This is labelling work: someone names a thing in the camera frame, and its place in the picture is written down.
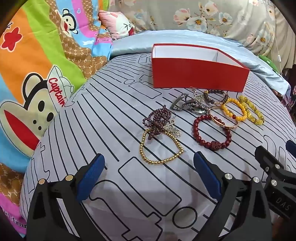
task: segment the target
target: cartoon monkey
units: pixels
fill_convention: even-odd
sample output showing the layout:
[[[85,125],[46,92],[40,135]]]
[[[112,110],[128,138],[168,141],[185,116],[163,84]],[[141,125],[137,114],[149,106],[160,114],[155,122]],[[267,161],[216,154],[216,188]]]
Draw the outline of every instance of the cartoon monkey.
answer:
[[[72,37],[71,32],[74,34],[78,34],[78,30],[76,29],[76,20],[73,14],[70,13],[69,9],[64,8],[62,14],[60,14],[58,10],[55,10],[55,12],[60,16],[61,28],[68,37]]]
[[[24,105],[11,100],[0,103],[0,127],[17,149],[31,157],[73,91],[74,87],[55,65],[46,80],[38,73],[29,73],[22,85]]]

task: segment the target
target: pillow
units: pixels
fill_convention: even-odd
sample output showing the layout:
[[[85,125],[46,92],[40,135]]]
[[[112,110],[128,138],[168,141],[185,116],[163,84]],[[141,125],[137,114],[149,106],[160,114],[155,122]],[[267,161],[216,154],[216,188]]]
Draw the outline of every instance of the pillow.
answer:
[[[134,35],[133,25],[122,12],[99,11],[99,19],[108,29],[113,40]]]

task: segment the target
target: green object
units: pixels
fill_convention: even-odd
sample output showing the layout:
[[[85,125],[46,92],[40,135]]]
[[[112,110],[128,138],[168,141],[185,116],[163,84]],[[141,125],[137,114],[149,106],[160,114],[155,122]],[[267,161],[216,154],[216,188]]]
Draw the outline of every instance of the green object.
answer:
[[[279,70],[276,67],[276,65],[266,56],[263,55],[259,55],[258,56],[260,59],[262,59],[264,62],[266,62],[275,72],[277,72],[279,74]]]

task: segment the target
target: open box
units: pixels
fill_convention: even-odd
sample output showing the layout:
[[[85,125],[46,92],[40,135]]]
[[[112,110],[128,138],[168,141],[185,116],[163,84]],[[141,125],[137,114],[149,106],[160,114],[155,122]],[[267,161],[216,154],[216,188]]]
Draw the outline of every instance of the open box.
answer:
[[[249,69],[219,49],[186,44],[154,44],[154,88],[217,89],[243,92]]]

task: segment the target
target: silver bolt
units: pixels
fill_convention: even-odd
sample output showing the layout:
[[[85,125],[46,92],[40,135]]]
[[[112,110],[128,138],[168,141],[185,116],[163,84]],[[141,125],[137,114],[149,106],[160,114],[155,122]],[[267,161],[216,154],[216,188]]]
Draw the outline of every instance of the silver bolt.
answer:
[[[253,181],[256,182],[256,183],[258,183],[258,182],[260,182],[260,179],[258,177],[254,177],[253,178]]]
[[[71,181],[72,179],[73,179],[73,176],[72,175],[68,175],[68,176],[66,176],[66,181]]]
[[[45,183],[45,179],[43,179],[43,178],[40,179],[38,183],[41,184],[41,185],[44,184]]]
[[[277,181],[276,180],[271,180],[271,185],[272,186],[276,186],[277,185]]]
[[[232,175],[230,173],[226,173],[225,174],[225,178],[228,179],[228,180],[231,180],[232,179]]]

